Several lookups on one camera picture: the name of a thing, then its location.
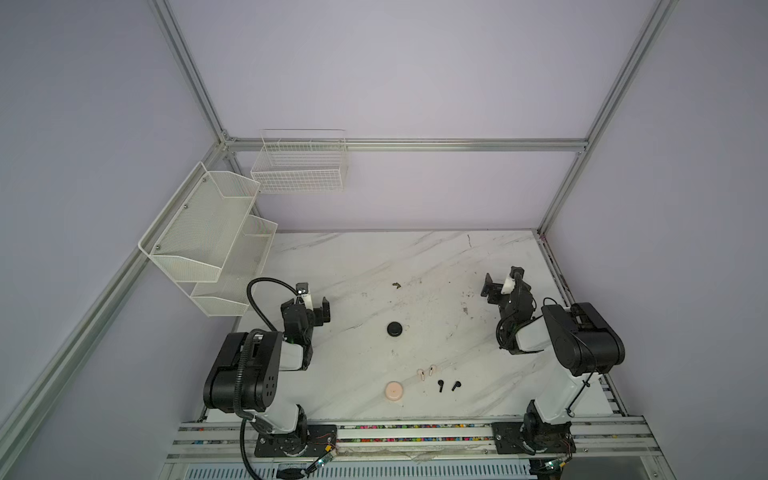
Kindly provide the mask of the black earbud charging case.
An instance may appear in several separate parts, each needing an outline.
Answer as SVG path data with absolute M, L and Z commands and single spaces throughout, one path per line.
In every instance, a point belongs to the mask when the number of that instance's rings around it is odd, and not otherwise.
M 399 337 L 403 332 L 403 326 L 399 322 L 390 322 L 386 327 L 386 331 L 390 337 Z

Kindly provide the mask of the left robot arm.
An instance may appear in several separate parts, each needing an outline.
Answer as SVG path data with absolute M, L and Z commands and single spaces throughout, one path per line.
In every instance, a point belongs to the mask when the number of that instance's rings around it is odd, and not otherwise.
M 279 375 L 308 369 L 313 358 L 313 334 L 331 320 L 330 303 L 315 305 L 309 284 L 292 287 L 282 280 L 257 277 L 246 286 L 254 311 L 253 288 L 261 283 L 280 285 L 293 295 L 280 306 L 283 328 L 269 323 L 265 330 L 235 332 L 226 336 L 203 387 L 204 405 L 236 415 L 240 432 L 256 434 L 256 444 L 240 444 L 255 458 L 320 457 L 336 444 L 337 427 L 312 425 L 305 409 L 279 396 Z

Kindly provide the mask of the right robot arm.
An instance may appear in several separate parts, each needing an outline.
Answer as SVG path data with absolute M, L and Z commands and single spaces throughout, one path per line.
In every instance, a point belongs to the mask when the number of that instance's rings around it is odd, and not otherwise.
M 624 362 L 623 341 L 589 302 L 564 307 L 553 299 L 539 304 L 524 280 L 510 268 L 502 283 L 487 275 L 481 296 L 498 307 L 495 337 L 511 355 L 533 355 L 550 347 L 559 367 L 532 399 L 519 422 L 494 422 L 499 454 L 564 454 L 576 451 L 571 434 L 576 407 L 601 375 Z

